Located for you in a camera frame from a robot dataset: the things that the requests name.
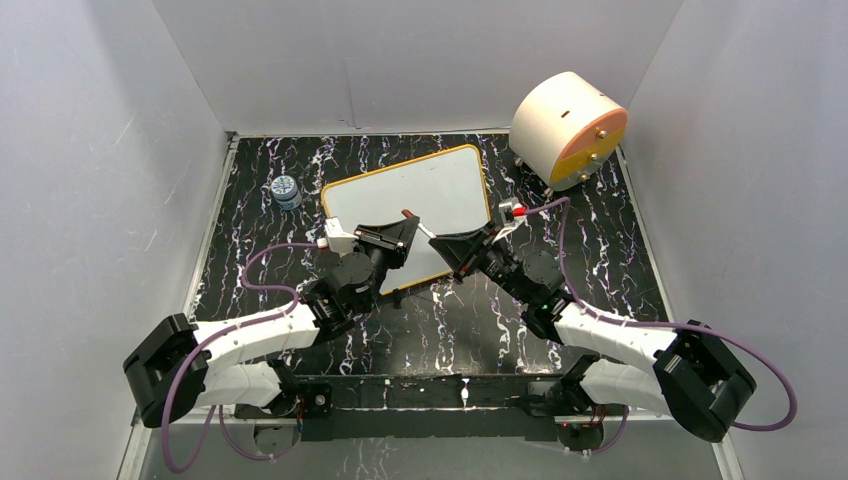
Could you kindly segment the white orange whiteboard marker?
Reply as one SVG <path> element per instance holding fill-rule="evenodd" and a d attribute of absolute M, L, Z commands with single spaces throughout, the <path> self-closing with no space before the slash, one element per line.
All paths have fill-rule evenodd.
<path fill-rule="evenodd" d="M 403 209 L 401 213 L 404 217 L 412 218 L 413 220 L 415 220 L 417 222 L 417 229 L 421 231 L 428 239 L 433 239 L 436 237 L 436 235 L 424 223 L 421 222 L 420 218 L 417 215 L 413 214 L 410 210 Z"/>

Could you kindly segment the yellow framed whiteboard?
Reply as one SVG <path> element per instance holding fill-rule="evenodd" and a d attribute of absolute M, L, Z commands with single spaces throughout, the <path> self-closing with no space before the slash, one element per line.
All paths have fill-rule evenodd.
<path fill-rule="evenodd" d="M 347 232 L 399 221 L 404 209 L 439 235 L 475 230 L 491 218 L 482 156 L 470 144 L 333 182 L 321 202 Z"/>

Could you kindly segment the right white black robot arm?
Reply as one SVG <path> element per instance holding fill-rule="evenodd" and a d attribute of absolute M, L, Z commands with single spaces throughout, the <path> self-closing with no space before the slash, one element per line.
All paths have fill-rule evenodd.
<path fill-rule="evenodd" d="M 521 319 L 534 335 L 587 350 L 554 389 L 577 414 L 605 404 L 642 408 L 717 443 L 756 390 L 751 374 L 706 326 L 604 321 L 566 291 L 554 255 L 536 250 L 516 257 L 492 222 L 428 243 L 456 279 L 482 273 L 524 305 Z"/>

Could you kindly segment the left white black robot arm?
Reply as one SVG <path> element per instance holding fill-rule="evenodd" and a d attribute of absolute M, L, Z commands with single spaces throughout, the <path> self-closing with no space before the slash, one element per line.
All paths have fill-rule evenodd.
<path fill-rule="evenodd" d="M 294 381 L 262 357 L 334 340 L 374 310 L 387 273 L 406 263 L 418 226 L 407 213 L 347 233 L 332 217 L 317 245 L 339 254 L 339 263 L 288 304 L 223 321 L 191 322 L 183 313 L 163 319 L 123 362 L 143 425 L 161 428 L 204 406 L 293 412 Z"/>

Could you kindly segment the blue white round jar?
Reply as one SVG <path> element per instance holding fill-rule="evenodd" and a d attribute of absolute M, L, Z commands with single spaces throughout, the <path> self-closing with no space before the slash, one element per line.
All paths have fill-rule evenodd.
<path fill-rule="evenodd" d="M 270 184 L 270 192 L 282 210 L 292 211 L 301 206 L 300 188 L 292 176 L 281 175 L 276 177 Z"/>

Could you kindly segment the cream round drawer box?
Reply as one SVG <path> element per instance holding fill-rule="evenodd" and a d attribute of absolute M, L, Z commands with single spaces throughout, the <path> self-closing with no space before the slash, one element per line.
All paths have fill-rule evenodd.
<path fill-rule="evenodd" d="M 509 147 L 553 192 L 582 183 L 620 144 L 628 111 L 573 71 L 537 85 L 521 102 Z"/>

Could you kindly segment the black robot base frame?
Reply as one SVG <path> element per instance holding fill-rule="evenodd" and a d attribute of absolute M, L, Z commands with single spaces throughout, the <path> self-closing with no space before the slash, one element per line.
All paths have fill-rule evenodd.
<path fill-rule="evenodd" d="M 599 413 L 551 393 L 557 374 L 301 375 L 279 407 L 237 405 L 239 420 L 302 423 L 307 442 L 360 438 L 512 437 L 576 450 L 603 437 Z"/>

